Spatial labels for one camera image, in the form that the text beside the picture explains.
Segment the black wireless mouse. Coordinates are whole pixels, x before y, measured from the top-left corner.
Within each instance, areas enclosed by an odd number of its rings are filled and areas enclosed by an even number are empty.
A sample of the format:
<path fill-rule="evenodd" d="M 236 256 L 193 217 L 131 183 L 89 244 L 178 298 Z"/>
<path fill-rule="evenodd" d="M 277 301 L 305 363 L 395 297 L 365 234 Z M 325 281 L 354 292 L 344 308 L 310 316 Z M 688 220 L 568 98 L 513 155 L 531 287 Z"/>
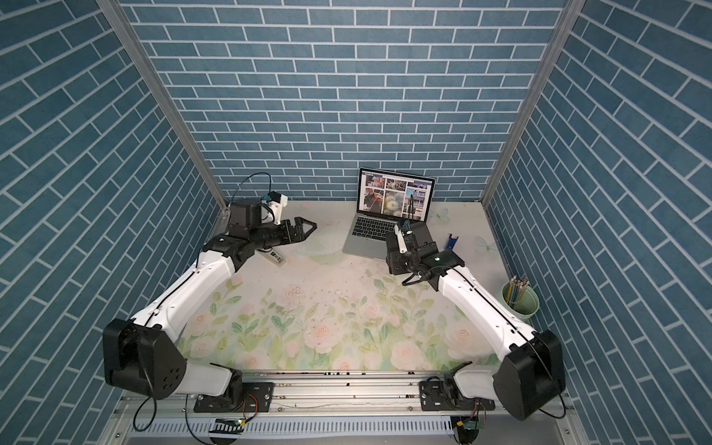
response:
<path fill-rule="evenodd" d="M 285 257 L 275 248 L 270 248 L 270 250 L 259 250 L 259 254 L 263 255 L 265 259 L 269 260 L 278 267 L 282 267 L 287 262 Z"/>

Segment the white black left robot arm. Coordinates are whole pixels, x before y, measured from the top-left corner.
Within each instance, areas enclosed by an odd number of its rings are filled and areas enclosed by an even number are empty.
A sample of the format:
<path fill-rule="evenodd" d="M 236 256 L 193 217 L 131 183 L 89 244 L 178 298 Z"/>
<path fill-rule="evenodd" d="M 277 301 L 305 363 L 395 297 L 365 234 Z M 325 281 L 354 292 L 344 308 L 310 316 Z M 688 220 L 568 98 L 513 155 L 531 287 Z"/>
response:
<path fill-rule="evenodd" d="M 200 305 L 257 250 L 300 243 L 311 235 L 305 219 L 281 218 L 286 206 L 287 196 L 277 192 L 231 203 L 226 230 L 203 246 L 196 264 L 131 319 L 112 320 L 102 334 L 107 384 L 154 401 L 196 395 L 198 413 L 240 408 L 246 398 L 241 372 L 191 363 L 175 343 Z"/>

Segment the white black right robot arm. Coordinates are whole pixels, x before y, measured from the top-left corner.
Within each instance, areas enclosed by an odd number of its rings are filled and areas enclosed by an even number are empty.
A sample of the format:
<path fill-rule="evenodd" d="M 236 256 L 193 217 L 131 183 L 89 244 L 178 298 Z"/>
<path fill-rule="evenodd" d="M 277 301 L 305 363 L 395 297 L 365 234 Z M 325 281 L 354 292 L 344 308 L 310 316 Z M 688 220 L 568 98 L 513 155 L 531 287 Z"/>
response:
<path fill-rule="evenodd" d="M 440 250 L 423 222 L 386 231 L 386 261 L 394 276 L 409 273 L 429 283 L 469 319 L 500 361 L 496 370 L 466 365 L 452 380 L 468 399 L 484 398 L 523 421 L 566 388 L 564 352 L 553 332 L 536 331 L 505 309 L 451 250 Z"/>

